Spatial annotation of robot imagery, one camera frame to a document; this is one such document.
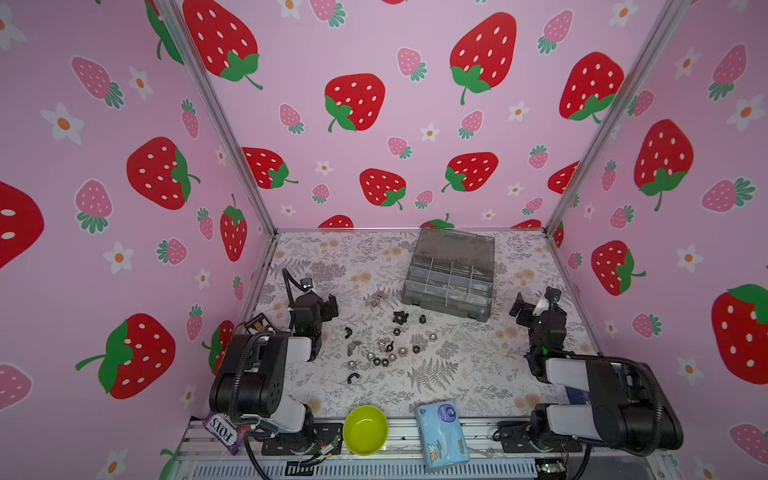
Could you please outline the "black screw cluster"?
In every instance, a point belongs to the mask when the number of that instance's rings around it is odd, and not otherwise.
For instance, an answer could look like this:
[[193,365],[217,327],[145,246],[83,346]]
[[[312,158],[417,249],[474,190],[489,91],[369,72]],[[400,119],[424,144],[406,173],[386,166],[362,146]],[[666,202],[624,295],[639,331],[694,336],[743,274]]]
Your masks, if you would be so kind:
[[399,326],[404,325],[409,318],[409,313],[405,311],[395,311],[393,313],[393,322]]

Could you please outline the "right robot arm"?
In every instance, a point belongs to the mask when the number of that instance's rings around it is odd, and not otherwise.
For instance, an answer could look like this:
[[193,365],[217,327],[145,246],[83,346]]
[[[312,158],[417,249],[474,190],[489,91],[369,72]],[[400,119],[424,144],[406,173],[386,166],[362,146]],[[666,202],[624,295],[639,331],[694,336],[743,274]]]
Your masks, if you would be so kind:
[[524,355],[536,380],[586,394],[583,404],[539,404],[518,430],[538,448],[569,440],[646,457],[677,450],[683,426],[651,368],[634,360],[564,349],[567,313],[561,291],[548,287],[536,303],[521,294],[509,315],[527,330]]

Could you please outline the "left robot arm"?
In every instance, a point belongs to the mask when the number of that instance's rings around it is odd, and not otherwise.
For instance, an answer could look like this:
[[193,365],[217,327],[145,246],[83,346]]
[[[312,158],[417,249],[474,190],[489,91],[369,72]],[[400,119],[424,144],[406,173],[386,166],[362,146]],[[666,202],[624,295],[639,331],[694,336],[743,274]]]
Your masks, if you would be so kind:
[[209,394],[209,408],[234,426],[269,434],[306,434],[311,409],[284,392],[287,366],[314,361],[322,347],[323,324],[339,315],[335,296],[314,291],[289,301],[288,331],[234,336]]

